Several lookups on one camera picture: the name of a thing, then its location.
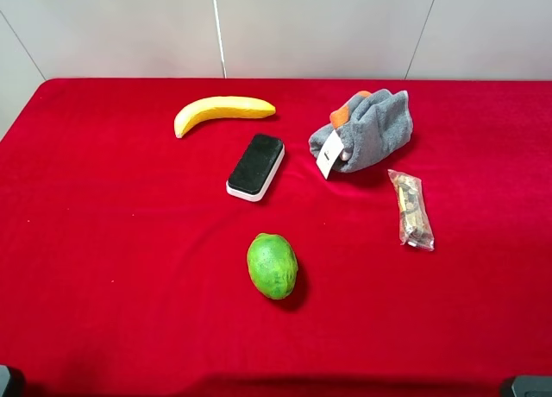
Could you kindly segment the grey towel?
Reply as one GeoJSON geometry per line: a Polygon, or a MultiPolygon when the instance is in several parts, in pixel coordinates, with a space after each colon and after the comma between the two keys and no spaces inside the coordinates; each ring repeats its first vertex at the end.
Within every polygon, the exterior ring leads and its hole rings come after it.
{"type": "Polygon", "coordinates": [[[412,131],[407,91],[359,91],[310,136],[309,150],[323,176],[331,169],[353,173],[402,148],[412,131]]]}

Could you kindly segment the black white board eraser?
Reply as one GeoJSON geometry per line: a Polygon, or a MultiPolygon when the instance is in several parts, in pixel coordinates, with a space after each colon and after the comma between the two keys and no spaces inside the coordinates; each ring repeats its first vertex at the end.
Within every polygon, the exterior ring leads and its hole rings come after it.
{"type": "Polygon", "coordinates": [[[279,138],[254,135],[226,182],[227,193],[249,202],[261,201],[284,154],[285,145],[279,138]]]}

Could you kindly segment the green mango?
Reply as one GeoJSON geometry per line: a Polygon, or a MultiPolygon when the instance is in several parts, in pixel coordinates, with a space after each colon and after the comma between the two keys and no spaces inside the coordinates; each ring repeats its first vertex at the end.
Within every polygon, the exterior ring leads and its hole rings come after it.
{"type": "Polygon", "coordinates": [[[292,293],[298,261],[291,244],[281,235],[257,235],[248,248],[247,265],[251,281],[264,296],[280,300],[292,293]]]}

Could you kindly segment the yellow banana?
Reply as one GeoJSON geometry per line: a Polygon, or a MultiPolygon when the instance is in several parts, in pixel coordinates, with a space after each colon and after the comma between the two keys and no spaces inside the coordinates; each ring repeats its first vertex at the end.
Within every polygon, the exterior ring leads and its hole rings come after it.
{"type": "Polygon", "coordinates": [[[274,115],[275,106],[259,98],[215,96],[186,105],[174,118],[173,129],[182,138],[200,123],[223,118],[262,119],[274,115]]]}

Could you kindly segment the clear snack packet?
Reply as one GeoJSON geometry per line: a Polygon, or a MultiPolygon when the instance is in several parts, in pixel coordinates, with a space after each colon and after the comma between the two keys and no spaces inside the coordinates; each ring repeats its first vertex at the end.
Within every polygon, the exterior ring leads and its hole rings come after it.
{"type": "Polygon", "coordinates": [[[387,170],[399,210],[399,240],[402,245],[433,251],[435,237],[423,199],[422,181],[396,170],[387,170]]]}

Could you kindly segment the red table cloth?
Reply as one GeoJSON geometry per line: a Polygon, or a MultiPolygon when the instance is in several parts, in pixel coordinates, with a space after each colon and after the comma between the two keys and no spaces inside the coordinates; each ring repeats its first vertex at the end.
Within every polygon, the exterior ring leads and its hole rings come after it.
{"type": "Polygon", "coordinates": [[[551,372],[551,85],[51,79],[1,142],[1,361],[29,396],[495,396],[551,372]],[[323,176],[311,135],[359,91],[407,91],[411,139],[323,176]],[[262,119],[173,122],[201,98],[262,119]],[[263,199],[226,182],[279,138],[263,199]],[[418,177],[435,237],[399,240],[387,170],[418,177]],[[298,274],[269,299],[260,233],[298,274]]]}

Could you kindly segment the dark right base corner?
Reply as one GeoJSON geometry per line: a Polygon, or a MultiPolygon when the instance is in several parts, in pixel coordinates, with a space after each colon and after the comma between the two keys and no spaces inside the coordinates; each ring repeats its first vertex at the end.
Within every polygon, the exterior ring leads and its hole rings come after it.
{"type": "Polygon", "coordinates": [[[552,397],[551,375],[517,375],[500,386],[501,397],[552,397]]]}

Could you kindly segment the dark base corner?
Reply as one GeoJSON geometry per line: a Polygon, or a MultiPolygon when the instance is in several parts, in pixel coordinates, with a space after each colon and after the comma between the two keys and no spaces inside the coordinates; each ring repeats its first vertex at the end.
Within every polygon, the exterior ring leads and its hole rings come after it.
{"type": "Polygon", "coordinates": [[[500,386],[501,397],[552,397],[551,375],[517,375],[500,386]]]}
{"type": "Polygon", "coordinates": [[[22,397],[25,378],[19,369],[0,366],[0,397],[22,397]]]}

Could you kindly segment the dark left base corner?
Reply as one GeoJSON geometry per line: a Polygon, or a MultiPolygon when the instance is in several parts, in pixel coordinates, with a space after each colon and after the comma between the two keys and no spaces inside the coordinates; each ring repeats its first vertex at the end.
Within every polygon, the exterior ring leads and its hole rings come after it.
{"type": "Polygon", "coordinates": [[[19,369],[0,366],[0,397],[22,397],[25,378],[19,369]]]}

